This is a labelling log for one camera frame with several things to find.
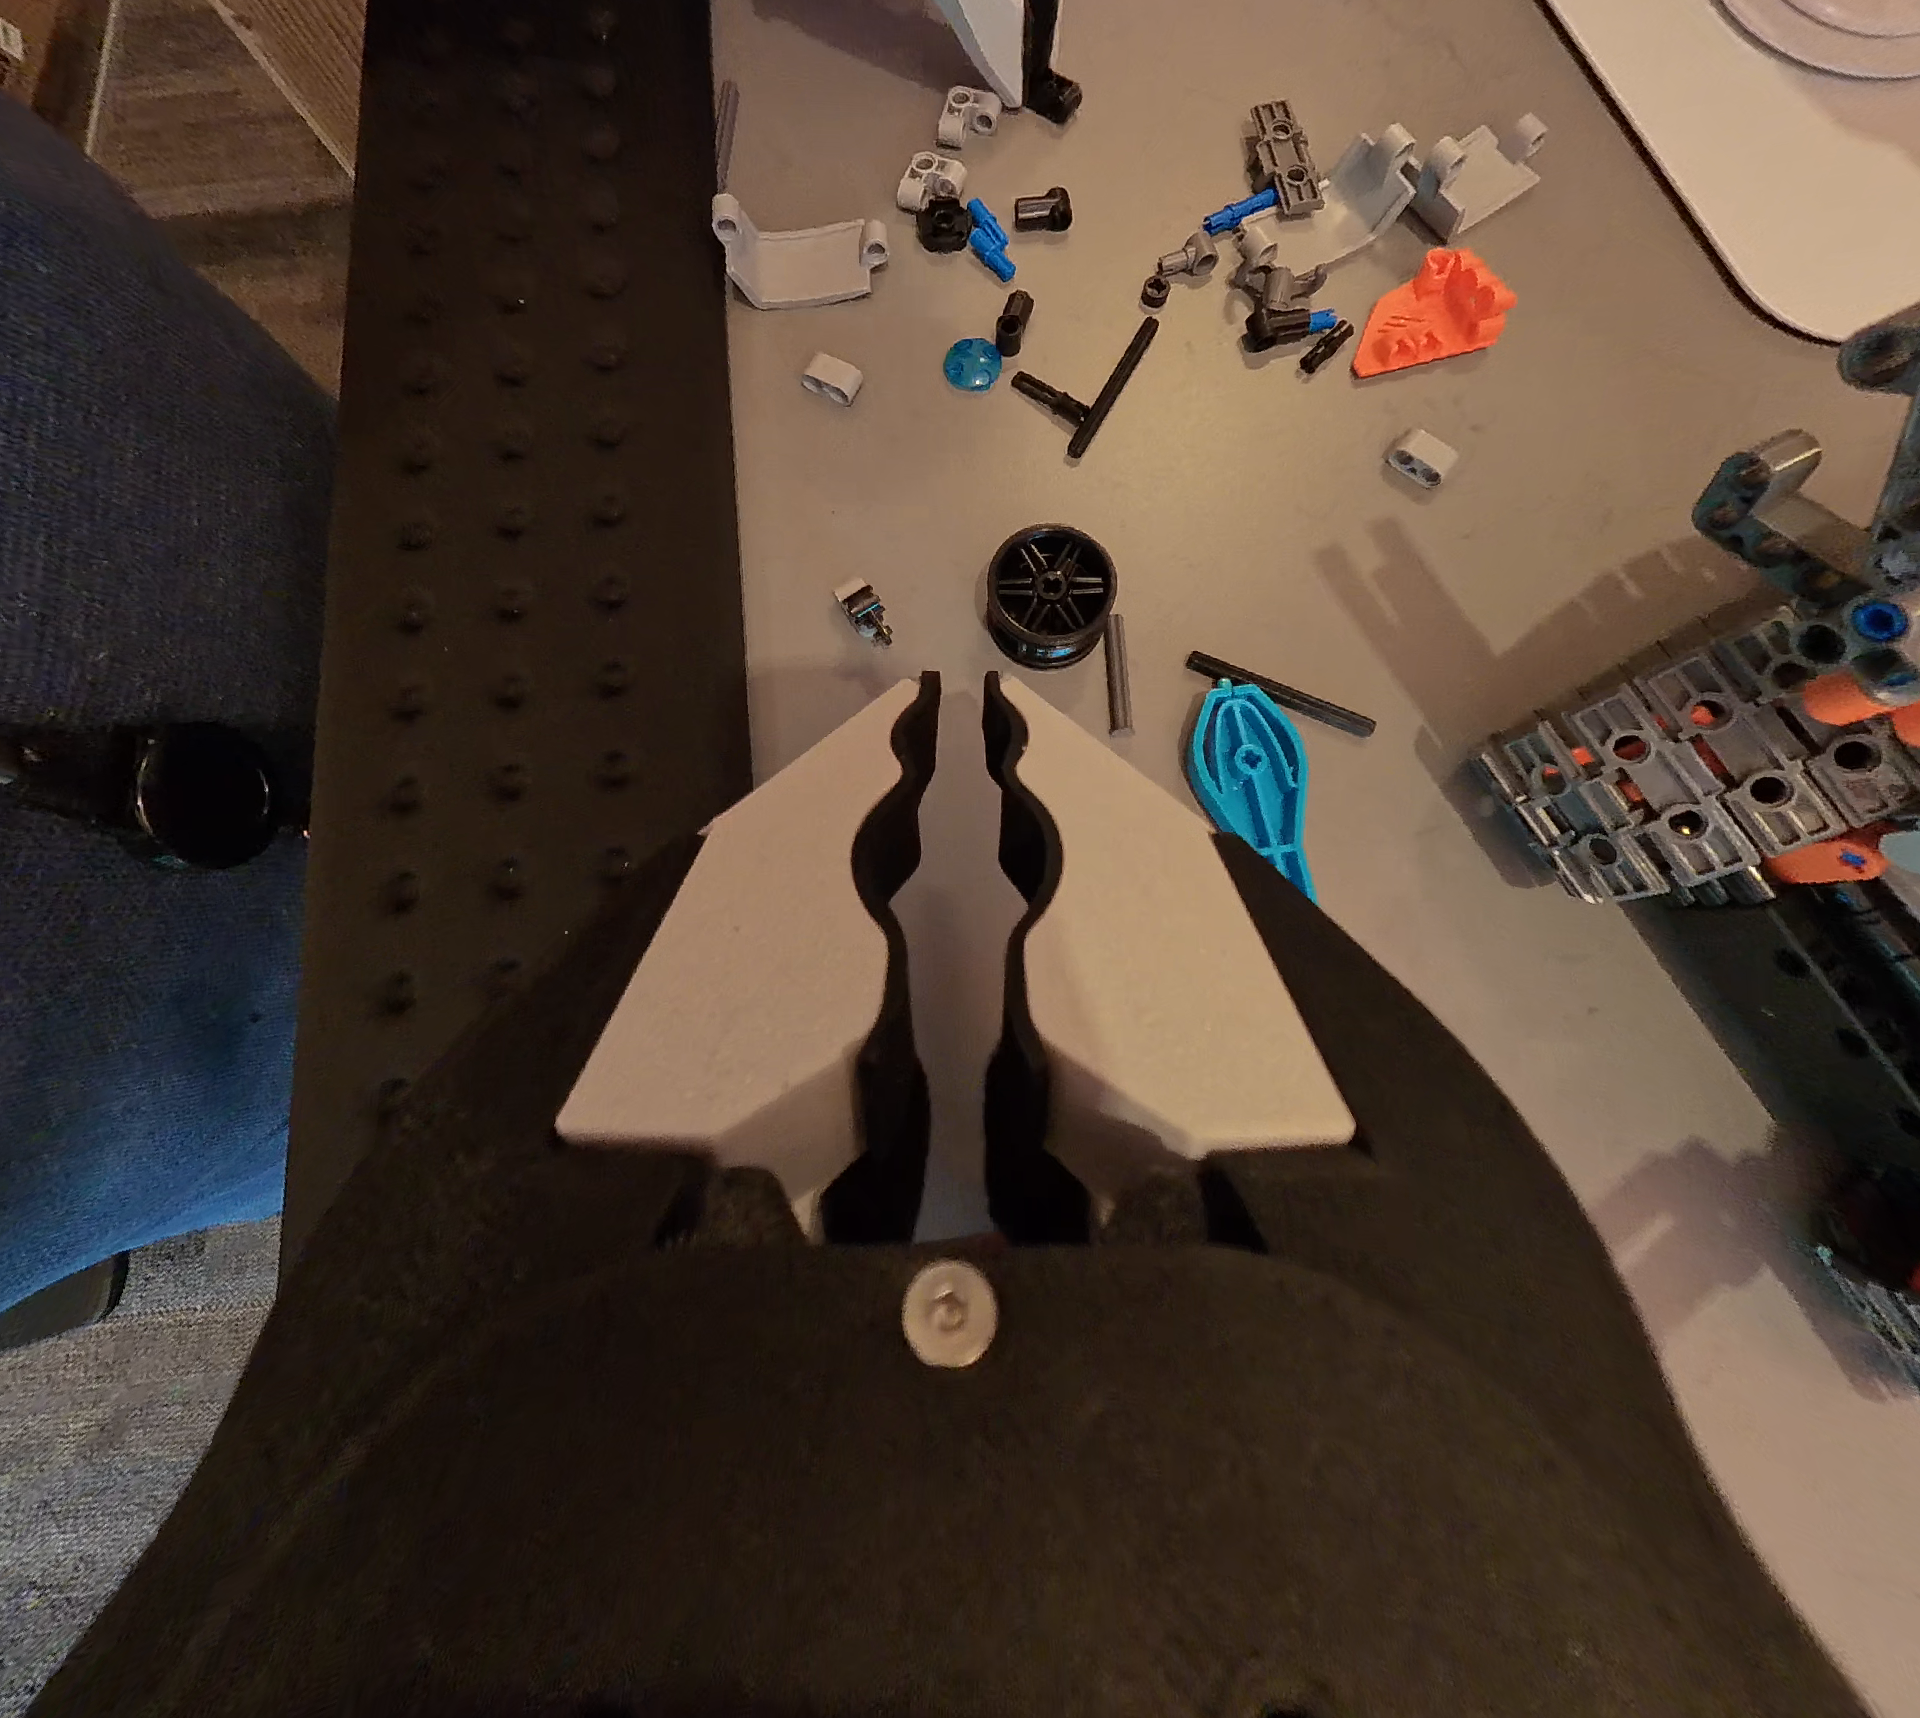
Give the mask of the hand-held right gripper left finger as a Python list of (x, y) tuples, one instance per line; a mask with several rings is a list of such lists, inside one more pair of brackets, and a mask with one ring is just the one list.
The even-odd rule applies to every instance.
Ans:
[(896, 682), (708, 824), (561, 1139), (769, 1173), (835, 1243), (913, 1238), (933, 1102), (896, 900), (942, 695)]

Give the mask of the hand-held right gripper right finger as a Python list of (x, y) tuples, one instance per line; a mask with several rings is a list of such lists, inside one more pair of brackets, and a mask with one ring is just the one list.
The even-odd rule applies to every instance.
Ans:
[(1020, 893), (980, 1107), (998, 1231), (1078, 1243), (1155, 1177), (1349, 1146), (1219, 833), (1017, 676), (983, 680), (980, 738)]

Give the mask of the blue plastic separator tool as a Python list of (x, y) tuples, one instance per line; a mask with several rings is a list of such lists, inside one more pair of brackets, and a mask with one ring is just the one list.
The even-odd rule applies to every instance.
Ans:
[(1252, 682), (1216, 677), (1198, 703), (1183, 764), (1214, 827), (1319, 900), (1305, 836), (1309, 754), (1284, 708)]

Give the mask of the grey curved panel piece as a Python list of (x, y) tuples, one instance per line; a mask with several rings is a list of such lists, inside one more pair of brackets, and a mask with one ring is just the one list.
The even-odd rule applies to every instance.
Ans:
[(715, 194), (710, 225), (727, 277), (758, 311), (823, 309), (872, 296), (890, 261), (883, 217), (853, 217), (792, 232), (767, 232), (729, 191)]
[(1464, 137), (1439, 137), (1418, 172), (1411, 210), (1441, 241), (1460, 241), (1541, 182), (1530, 160), (1546, 134), (1545, 120), (1524, 112), (1505, 132), (1482, 123)]
[(1421, 182), (1422, 147), (1406, 126), (1357, 134), (1323, 182), (1323, 207), (1309, 217), (1307, 265), (1332, 269), (1380, 241)]

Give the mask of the black spoked wheel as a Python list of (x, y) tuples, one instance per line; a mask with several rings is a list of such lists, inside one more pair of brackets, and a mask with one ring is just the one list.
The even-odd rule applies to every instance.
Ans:
[(1065, 524), (1026, 526), (986, 565), (983, 625), (1023, 670), (1069, 670), (1101, 647), (1117, 596), (1115, 557), (1096, 537)]

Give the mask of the black axle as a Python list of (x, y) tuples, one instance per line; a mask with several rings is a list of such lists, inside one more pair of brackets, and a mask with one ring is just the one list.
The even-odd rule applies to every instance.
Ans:
[(1161, 332), (1158, 315), (1145, 313), (1138, 320), (1115, 368), (1099, 388), (1090, 405), (1075, 421), (1072, 433), (1069, 438), (1069, 449), (1066, 449), (1069, 460), (1080, 461), (1088, 454), (1088, 449), (1092, 448), (1092, 441), (1101, 433), (1112, 410), (1117, 410), (1121, 396), (1138, 374), (1140, 361), (1145, 360), (1158, 332)]

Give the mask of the orange sloped panel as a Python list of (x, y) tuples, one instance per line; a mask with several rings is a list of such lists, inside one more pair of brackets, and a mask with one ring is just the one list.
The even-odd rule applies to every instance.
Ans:
[(1428, 361), (1493, 349), (1518, 303), (1515, 288), (1468, 245), (1428, 249), (1415, 275), (1386, 290), (1354, 342), (1352, 376), (1374, 379)]

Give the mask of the black dimpled pad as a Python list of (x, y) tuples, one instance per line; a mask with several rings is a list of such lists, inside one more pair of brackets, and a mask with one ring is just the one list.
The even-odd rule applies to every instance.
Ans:
[(752, 784), (708, 0), (366, 0), (283, 1245)]

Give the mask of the grey orange toy tracked robot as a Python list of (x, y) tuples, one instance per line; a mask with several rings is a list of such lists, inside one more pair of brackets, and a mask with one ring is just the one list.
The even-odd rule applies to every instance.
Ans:
[(1772, 605), (1671, 634), (1471, 769), (1573, 897), (1675, 912), (1666, 939), (1763, 1099), (1832, 1161), (1814, 1263), (1917, 1386), (1917, 305), (1849, 336), (1836, 369), (1903, 399), (1870, 519), (1813, 498), (1805, 430), (1727, 455), (1692, 527)]

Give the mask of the dark grey frame connector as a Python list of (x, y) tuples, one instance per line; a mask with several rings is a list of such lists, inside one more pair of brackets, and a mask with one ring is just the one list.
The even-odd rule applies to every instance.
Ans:
[(1324, 183), (1311, 137), (1291, 100), (1255, 101), (1242, 144), (1255, 198), (1271, 199), (1282, 217), (1311, 217), (1324, 207)]

